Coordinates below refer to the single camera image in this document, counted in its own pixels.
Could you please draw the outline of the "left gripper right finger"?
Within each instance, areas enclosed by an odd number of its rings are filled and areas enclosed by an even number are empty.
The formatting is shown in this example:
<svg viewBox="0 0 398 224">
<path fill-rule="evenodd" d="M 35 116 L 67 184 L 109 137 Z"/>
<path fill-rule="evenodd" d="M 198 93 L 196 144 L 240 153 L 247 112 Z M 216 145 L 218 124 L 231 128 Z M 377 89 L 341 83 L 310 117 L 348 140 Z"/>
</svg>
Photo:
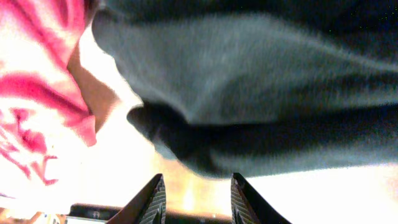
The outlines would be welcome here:
<svg viewBox="0 0 398 224">
<path fill-rule="evenodd" d="M 240 174 L 231 178 L 232 224 L 291 224 Z"/>
</svg>

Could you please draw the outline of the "black Nike t-shirt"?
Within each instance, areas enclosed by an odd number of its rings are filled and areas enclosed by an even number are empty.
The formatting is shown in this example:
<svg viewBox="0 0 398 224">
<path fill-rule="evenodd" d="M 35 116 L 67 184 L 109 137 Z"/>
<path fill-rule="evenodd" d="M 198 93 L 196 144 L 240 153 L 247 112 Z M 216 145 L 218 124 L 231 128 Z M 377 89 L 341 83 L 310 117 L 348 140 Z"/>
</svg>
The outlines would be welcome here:
<svg viewBox="0 0 398 224">
<path fill-rule="evenodd" d="M 127 120 L 196 173 L 397 162 L 397 1 L 105 1 Z"/>
</svg>

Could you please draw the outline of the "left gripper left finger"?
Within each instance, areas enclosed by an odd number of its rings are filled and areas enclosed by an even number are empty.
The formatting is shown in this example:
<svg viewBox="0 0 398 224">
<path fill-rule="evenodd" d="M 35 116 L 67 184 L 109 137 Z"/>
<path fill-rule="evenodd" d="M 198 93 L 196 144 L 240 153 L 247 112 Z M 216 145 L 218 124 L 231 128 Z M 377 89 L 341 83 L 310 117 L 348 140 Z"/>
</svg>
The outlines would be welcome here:
<svg viewBox="0 0 398 224">
<path fill-rule="evenodd" d="M 106 224 L 165 224 L 166 191 L 162 174 L 156 174 L 143 189 Z"/>
</svg>

